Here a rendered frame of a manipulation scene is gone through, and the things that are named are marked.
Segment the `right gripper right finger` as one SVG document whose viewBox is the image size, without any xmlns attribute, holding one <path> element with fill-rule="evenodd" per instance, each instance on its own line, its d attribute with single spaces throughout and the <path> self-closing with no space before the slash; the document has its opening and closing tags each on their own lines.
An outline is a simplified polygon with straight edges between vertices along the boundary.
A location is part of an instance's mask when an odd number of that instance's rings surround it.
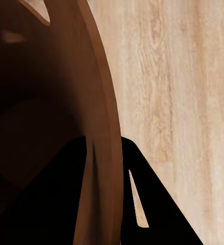
<svg viewBox="0 0 224 245">
<path fill-rule="evenodd" d="M 137 145 L 121 136 L 123 217 L 120 245 L 203 245 Z M 149 228 L 137 224 L 131 171 Z"/>
</svg>

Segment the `trash can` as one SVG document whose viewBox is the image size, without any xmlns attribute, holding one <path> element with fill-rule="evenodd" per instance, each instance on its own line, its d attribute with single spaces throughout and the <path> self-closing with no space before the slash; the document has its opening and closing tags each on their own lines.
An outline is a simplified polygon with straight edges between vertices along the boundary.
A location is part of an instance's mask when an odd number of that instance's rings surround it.
<svg viewBox="0 0 224 245">
<path fill-rule="evenodd" d="M 0 0 L 0 215 L 64 145 L 86 137 L 73 245 L 120 245 L 121 129 L 87 0 Z"/>
</svg>

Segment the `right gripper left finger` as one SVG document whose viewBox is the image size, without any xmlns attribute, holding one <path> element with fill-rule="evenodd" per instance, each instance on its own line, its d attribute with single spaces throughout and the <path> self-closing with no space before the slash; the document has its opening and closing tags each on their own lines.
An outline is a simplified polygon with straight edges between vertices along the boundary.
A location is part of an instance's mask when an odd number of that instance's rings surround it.
<svg viewBox="0 0 224 245">
<path fill-rule="evenodd" d="M 73 245 L 86 137 L 67 142 L 0 215 L 0 245 Z"/>
</svg>

